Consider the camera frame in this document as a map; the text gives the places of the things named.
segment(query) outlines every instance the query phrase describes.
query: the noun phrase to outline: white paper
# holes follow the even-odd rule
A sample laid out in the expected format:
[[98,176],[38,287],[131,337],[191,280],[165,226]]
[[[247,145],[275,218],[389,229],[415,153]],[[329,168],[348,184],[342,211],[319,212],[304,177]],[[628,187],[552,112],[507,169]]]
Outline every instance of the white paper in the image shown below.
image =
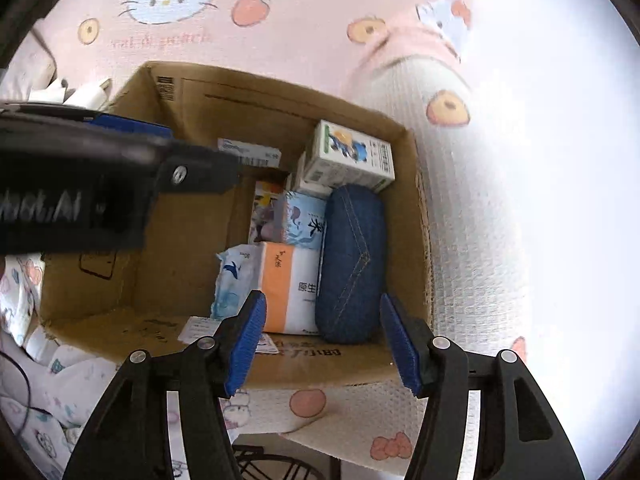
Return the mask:
[[257,166],[258,168],[279,167],[282,155],[280,150],[276,148],[229,139],[218,139],[218,150],[238,156],[240,162],[246,166]]
[[[201,337],[214,335],[220,323],[222,322],[217,319],[211,319],[210,317],[191,316],[180,332],[178,341],[190,345]],[[277,346],[274,345],[273,340],[268,334],[262,334],[260,336],[260,341],[258,341],[255,352],[257,354],[279,353]]]

